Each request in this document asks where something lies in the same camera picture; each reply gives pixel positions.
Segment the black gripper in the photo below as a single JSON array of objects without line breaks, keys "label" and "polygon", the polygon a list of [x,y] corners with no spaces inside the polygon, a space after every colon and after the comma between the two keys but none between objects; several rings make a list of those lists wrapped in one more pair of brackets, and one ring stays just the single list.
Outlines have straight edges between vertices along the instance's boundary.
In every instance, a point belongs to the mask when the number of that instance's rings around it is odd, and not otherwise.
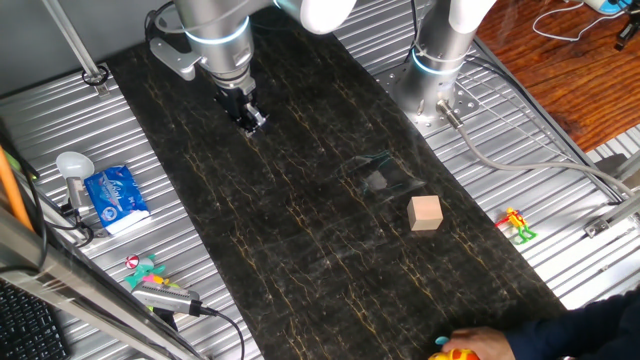
[{"label": "black gripper", "polygon": [[254,106],[253,90],[245,93],[241,88],[218,87],[216,100],[248,137],[266,123],[267,117]]}]

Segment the person's hand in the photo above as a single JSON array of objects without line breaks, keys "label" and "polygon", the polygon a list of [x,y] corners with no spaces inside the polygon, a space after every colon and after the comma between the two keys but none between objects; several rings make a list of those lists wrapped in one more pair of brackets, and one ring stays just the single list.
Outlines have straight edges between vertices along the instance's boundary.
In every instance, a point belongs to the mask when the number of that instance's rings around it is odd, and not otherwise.
[{"label": "person's hand", "polygon": [[506,336],[489,327],[466,328],[454,331],[442,346],[443,352],[453,349],[473,351],[480,360],[515,360]]}]

